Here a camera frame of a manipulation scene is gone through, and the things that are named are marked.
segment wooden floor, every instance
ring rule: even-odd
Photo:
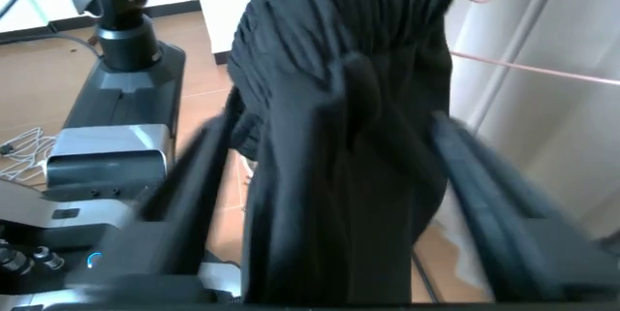
[[[202,13],[160,17],[154,22],[160,40],[182,47],[187,53],[177,144],[180,149],[205,119],[221,110],[232,85],[226,67],[215,65]],[[68,34],[87,39],[92,30]],[[65,40],[0,46],[0,142],[34,127],[56,135],[94,61],[90,51]],[[241,260],[246,175],[239,156],[233,152],[208,242],[212,252],[225,261]],[[44,187],[45,180],[37,177],[29,184]],[[458,251],[438,228],[427,230],[417,251],[444,300],[486,300],[480,290],[454,276]],[[430,301],[413,268],[412,278],[414,301]]]

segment brown floor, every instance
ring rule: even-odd
[[[201,13],[156,18],[155,28],[161,40],[182,47],[187,53],[177,145],[181,149],[193,131],[223,107],[231,82],[226,67],[216,66],[210,55]],[[68,33],[87,39],[92,31]],[[0,142],[37,126],[47,135],[57,134],[94,60],[88,50],[65,40],[0,46]],[[210,249],[225,261],[241,259],[246,175],[239,156],[232,153],[209,239]],[[41,177],[29,183],[45,186],[41,185],[45,183]],[[486,300],[481,291],[454,277],[457,249],[437,228],[430,228],[416,249],[444,300]],[[412,278],[414,301],[430,301],[414,268]]]

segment black machine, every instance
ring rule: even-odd
[[[104,53],[47,161],[48,190],[0,183],[3,310],[194,310],[240,296],[239,267],[204,251],[233,126],[206,122],[175,160],[185,54],[156,40],[145,2],[74,0],[99,18]],[[454,308],[617,308],[618,257],[458,123],[437,115],[433,137],[498,302]]]

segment black cloth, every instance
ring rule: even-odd
[[[411,250],[446,177],[452,0],[251,0],[229,72],[232,147],[259,162],[243,241],[245,302],[411,300]]]

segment black baseboard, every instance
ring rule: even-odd
[[[147,16],[154,18],[159,16],[173,16],[191,12],[199,12],[201,10],[201,2],[198,0],[193,0],[168,5],[146,7],[144,8],[144,13]],[[88,28],[94,26],[95,23],[96,20],[89,16],[77,16],[68,19],[54,20],[48,23],[47,26],[0,33],[0,45],[19,42],[30,36]]]
[[[213,56],[215,57],[215,64],[224,65],[228,63],[229,55],[231,55],[231,52],[229,50],[224,51],[224,52],[213,53]]]

